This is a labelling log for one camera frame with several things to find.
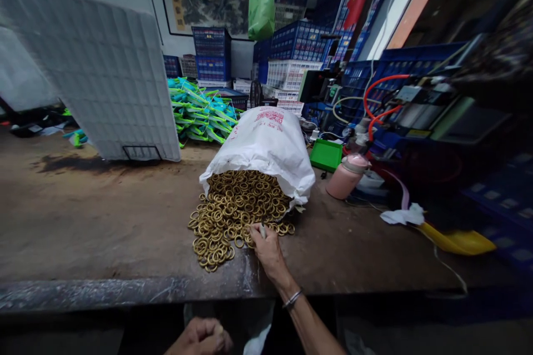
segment yellow scoop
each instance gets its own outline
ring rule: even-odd
[[[455,230],[442,234],[427,222],[418,226],[418,229],[443,251],[459,255],[479,255],[496,249],[492,241],[474,230]]]

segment white sack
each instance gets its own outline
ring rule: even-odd
[[[252,108],[242,114],[239,124],[200,176],[206,195],[211,175],[228,170],[258,170],[275,176],[283,193],[293,198],[291,209],[309,200],[315,183],[298,117],[271,106]]]

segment wrist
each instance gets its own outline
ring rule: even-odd
[[[276,279],[275,286],[284,303],[300,290],[300,286],[288,270],[279,279]]]

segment metal stand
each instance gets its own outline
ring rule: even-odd
[[[134,160],[129,156],[129,152],[126,151],[126,148],[153,148],[155,149],[155,152],[157,153],[159,159],[148,161]],[[161,154],[159,153],[159,150],[156,146],[122,146],[122,150],[126,154],[126,157],[128,157],[128,161],[131,162],[133,166],[156,166],[159,165],[161,161],[163,161],[163,158],[161,158]]]

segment picture frame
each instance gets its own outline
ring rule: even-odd
[[[192,26],[224,27],[233,40],[248,39],[248,0],[163,0],[168,32],[192,36]]]

